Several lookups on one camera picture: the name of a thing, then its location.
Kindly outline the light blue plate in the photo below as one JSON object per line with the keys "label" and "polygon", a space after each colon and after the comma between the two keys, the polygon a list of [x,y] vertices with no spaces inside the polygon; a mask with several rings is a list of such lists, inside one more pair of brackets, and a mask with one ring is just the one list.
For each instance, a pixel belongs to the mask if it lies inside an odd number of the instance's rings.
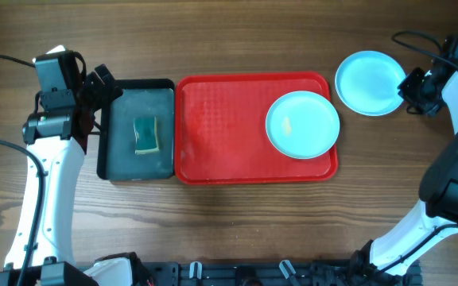
{"label": "light blue plate", "polygon": [[402,66],[391,56],[361,51],[342,61],[334,84],[340,100],[349,109],[377,117],[390,114],[402,105],[398,85],[405,77]]}

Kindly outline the yellow green sponge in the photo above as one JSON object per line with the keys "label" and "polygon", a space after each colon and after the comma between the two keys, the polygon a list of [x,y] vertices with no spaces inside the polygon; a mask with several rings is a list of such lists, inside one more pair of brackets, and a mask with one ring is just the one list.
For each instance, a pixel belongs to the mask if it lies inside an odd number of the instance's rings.
{"label": "yellow green sponge", "polygon": [[157,138],[157,119],[140,117],[134,119],[135,153],[144,155],[159,150]]}

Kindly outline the mint green plate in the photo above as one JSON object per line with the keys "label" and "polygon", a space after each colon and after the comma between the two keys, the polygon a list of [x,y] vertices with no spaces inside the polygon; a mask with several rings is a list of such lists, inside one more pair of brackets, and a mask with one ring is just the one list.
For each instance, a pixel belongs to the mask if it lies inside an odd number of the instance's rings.
{"label": "mint green plate", "polygon": [[271,105],[265,128],[278,152],[307,160],[325,154],[335,145],[340,134],[340,118],[324,96],[311,91],[292,91]]}

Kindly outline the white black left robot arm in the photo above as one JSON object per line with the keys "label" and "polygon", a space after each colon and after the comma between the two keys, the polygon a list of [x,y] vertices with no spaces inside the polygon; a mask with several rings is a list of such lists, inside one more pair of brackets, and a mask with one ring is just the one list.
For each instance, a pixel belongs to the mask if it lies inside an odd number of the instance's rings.
{"label": "white black left robot arm", "polygon": [[86,270],[73,257],[74,198],[94,113],[122,89],[105,65],[91,73],[76,62],[37,61],[34,67],[41,89],[19,149],[28,158],[25,194],[0,285],[148,284],[134,252],[102,257]]}

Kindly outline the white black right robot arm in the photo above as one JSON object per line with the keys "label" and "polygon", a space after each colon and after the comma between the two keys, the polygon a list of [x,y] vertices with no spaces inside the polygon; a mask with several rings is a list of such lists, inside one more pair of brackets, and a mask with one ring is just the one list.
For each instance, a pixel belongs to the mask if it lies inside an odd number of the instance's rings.
{"label": "white black right robot arm", "polygon": [[455,137],[424,174],[413,209],[388,233],[353,253],[349,276],[399,278],[437,243],[458,234],[458,71],[444,85],[441,98]]}

